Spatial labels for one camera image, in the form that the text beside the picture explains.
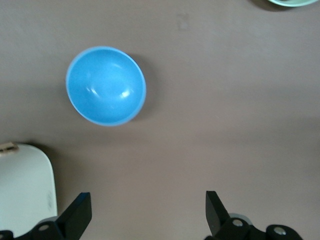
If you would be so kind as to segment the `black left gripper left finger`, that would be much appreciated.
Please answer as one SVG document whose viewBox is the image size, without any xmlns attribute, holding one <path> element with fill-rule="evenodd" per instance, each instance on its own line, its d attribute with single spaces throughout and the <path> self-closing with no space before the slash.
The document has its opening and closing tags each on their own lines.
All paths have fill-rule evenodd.
<svg viewBox="0 0 320 240">
<path fill-rule="evenodd" d="M 92 220 L 92 203 L 89 192 L 80 193 L 56 219 L 34 226 L 24 235 L 14 237 L 10 230 L 2 230 L 2 240 L 79 240 Z"/>
</svg>

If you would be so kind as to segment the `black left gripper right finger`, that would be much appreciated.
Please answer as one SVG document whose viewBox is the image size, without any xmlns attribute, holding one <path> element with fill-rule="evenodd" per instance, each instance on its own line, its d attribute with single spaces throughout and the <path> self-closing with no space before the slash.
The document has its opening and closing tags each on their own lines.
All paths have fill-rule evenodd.
<svg viewBox="0 0 320 240">
<path fill-rule="evenodd" d="M 301 236 L 292 228 L 269 225 L 265 231 L 237 214 L 229 214 L 216 191 L 205 193 L 205 217 L 211 235 L 207 240 L 299 240 Z"/>
</svg>

